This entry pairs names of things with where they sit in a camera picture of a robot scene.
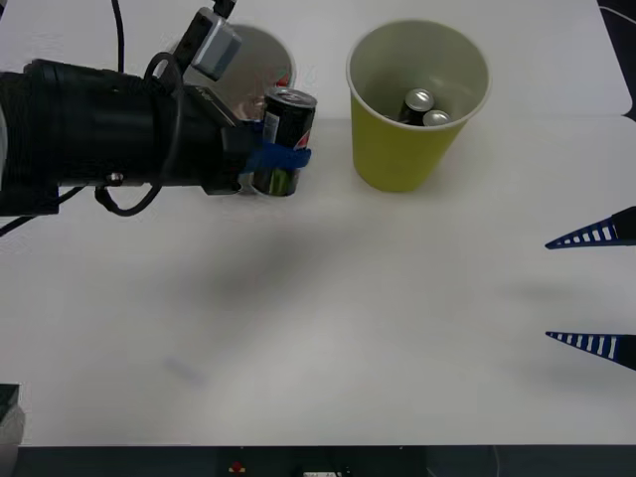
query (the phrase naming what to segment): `black device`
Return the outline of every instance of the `black device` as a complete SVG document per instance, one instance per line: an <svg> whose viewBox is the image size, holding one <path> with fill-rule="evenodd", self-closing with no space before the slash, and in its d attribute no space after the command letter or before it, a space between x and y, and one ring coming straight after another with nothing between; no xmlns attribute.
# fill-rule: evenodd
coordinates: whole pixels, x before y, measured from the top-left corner
<svg viewBox="0 0 636 477"><path fill-rule="evenodd" d="M174 55L157 55L144 78L44 60L0 73L0 216L56 214L63 186L95 186L97 200L124 216L161 187L237 192L257 138L211 90L182 80L188 66L223 74L240 46L226 21L235 3L202 8ZM153 190L137 209L121 211L107 193L144 183Z"/></svg>

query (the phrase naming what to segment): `black cable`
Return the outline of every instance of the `black cable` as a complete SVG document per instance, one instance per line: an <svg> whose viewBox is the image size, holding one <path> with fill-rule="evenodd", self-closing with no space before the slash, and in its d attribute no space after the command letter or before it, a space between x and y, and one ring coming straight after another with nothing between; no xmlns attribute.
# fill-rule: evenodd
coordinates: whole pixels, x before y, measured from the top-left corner
<svg viewBox="0 0 636 477"><path fill-rule="evenodd" d="M73 187L72 189L70 189L68 192L66 192L65 194L62 194L59 198L58 198L58 205L60 206L61 204L63 204L64 202L66 202L68 199L73 198L74 196L76 196L81 190L83 189L83 187ZM0 238L9 234L10 232L16 230L17 228L19 228L20 226L23 226L24 224L26 224L27 222L32 221L33 219L36 219L38 216L32 216L32 217L20 217L18 219L16 219L15 221L11 221L9 224L7 224L6 226L4 226L2 229L0 229Z"/></svg>
<svg viewBox="0 0 636 477"><path fill-rule="evenodd" d="M161 166L161 172L159 175L159 180L152 185L152 189L148 191L148 193L144 196L139 203L131 207L130 209L121 209L115 201L113 201L110 193L105 187L97 187L95 188L95 199L102 204L109 212L114 213L120 217L132 217L136 216L143 210L145 210L152 201L155 200L159 192L161 191L161 186L164 180L168 177L168 173L172 169L172 166L177 160L179 155L179 148L181 147L181 136L183 131L183 107L185 100L185 90L183 85L183 78L181 76L181 69L175 60L175 57L170 53L158 53L155 55L148 68L146 69L146 74L144 75L144 81L151 82L154 78L154 73L157 67L161 62L167 62L168 67L172 68L174 74L174 86L175 86L175 95L177 102L177 110L175 113L175 122L174 128L172 131L172 138L170 140L170 147L168 149L168 154L166 159Z"/></svg>
<svg viewBox="0 0 636 477"><path fill-rule="evenodd" d="M117 70L123 73L125 43L123 37L123 20L121 20L121 9L119 0L110 0L112 3L112 13L115 14L115 24L117 26Z"/></svg>

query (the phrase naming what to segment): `can top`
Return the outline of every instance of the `can top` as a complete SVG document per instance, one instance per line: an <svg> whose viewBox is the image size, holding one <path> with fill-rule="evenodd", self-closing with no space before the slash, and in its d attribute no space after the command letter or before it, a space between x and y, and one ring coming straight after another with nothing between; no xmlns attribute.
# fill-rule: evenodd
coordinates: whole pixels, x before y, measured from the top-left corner
<svg viewBox="0 0 636 477"><path fill-rule="evenodd" d="M432 126L442 126L444 124L448 124L452 122L450 116L444 111L440 111L439 109L434 109L433 111L429 111L424 115L424 119L422 123L424 126L432 127Z"/></svg>
<svg viewBox="0 0 636 477"><path fill-rule="evenodd" d="M427 112L435 106L433 95L421 87L409 91L404 102L410 109L417 112Z"/></svg>
<svg viewBox="0 0 636 477"><path fill-rule="evenodd" d="M313 109L318 104L314 96L286 86L273 87L266 96L283 104L306 109Z"/></svg>

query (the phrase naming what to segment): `table surface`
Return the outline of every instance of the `table surface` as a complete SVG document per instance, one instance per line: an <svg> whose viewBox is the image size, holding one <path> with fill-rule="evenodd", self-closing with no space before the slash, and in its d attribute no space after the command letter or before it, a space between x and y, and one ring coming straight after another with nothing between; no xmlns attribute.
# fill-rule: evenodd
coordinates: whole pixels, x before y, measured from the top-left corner
<svg viewBox="0 0 636 477"><path fill-rule="evenodd" d="M20 3L9 4L0 44L20 33L4 30L24 13ZM141 70L135 62L157 45L140 32L159 24L178 36L197 2L144 15L132 3L122 5L136 32L128 65ZM636 333L636 296L624 288L632 249L543 248L633 205L635 126L616 116L629 108L626 88L602 103L590 95L619 74L593 2L491 0L481 16L477 2L429 2L427 17L480 37L495 88L429 181L407 195L380 193L356 175L344 117L345 50L390 7L368 13L346 2L332 17L335 2L323 2L324 12L294 2L286 8L296 18L300 3L314 9L306 24L279 30L271 2L238 2L237 11L289 39L301 72L316 59L307 86L323 112L294 198L166 190L125 220L84 192L0 243L0 381L23 385L26 442L636 443L633 373L544 336ZM394 5L396 16L421 13ZM94 43L112 33L107 15L88 14L84 30L69 24L59 34L67 61L85 53L72 35L94 30L86 40ZM334 40L318 34L341 17L352 26L328 59ZM497 31L512 36L495 42ZM589 65L581 74L577 55L592 37L585 54L603 75ZM112 63L111 44L83 63ZM527 55L506 59L512 46ZM5 65L24 62L28 49L16 48L2 53ZM538 64L554 75L523 75ZM513 94L519 88L528 94ZM539 91L546 101L533 100ZM142 194L117 192L130 201Z"/></svg>

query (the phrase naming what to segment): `soda can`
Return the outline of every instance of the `soda can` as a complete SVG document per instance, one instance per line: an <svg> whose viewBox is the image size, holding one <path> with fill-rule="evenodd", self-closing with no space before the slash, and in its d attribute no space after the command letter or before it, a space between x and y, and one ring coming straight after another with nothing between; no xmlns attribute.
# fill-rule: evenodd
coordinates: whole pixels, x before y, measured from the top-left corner
<svg viewBox="0 0 636 477"><path fill-rule="evenodd" d="M439 109L429 111L427 114L424 115L424 118L422 119L422 124L427 127L443 126L444 124L448 124L449 122L452 122L450 116L444 111L440 111Z"/></svg>
<svg viewBox="0 0 636 477"><path fill-rule="evenodd" d="M270 89L265 95L263 140L294 150L306 149L317 103L313 96L291 87ZM287 197L296 192L299 174L298 169L259 169L251 183L262 194Z"/></svg>
<svg viewBox="0 0 636 477"><path fill-rule="evenodd" d="M434 106L435 98L429 91L421 87L412 89L404 98L398 121L413 126L421 126L424 115L432 110Z"/></svg>

